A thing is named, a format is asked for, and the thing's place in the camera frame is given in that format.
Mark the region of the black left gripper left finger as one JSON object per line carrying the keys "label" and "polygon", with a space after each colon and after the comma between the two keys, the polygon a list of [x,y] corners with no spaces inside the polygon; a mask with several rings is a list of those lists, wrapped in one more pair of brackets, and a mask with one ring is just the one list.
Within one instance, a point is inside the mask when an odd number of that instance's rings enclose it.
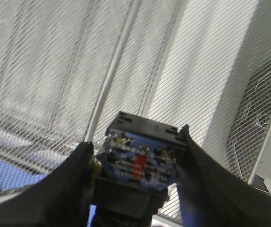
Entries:
{"label": "black left gripper left finger", "polygon": [[79,143],[47,177],[0,204],[0,227],[87,226],[93,162],[93,144]]}

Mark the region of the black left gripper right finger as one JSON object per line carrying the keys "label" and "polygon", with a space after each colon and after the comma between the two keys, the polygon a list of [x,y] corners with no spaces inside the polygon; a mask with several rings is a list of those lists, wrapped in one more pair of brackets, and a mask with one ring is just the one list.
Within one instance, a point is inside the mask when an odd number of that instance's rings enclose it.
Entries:
{"label": "black left gripper right finger", "polygon": [[184,156],[177,165],[185,227],[271,227],[271,196],[246,184],[180,130]]}

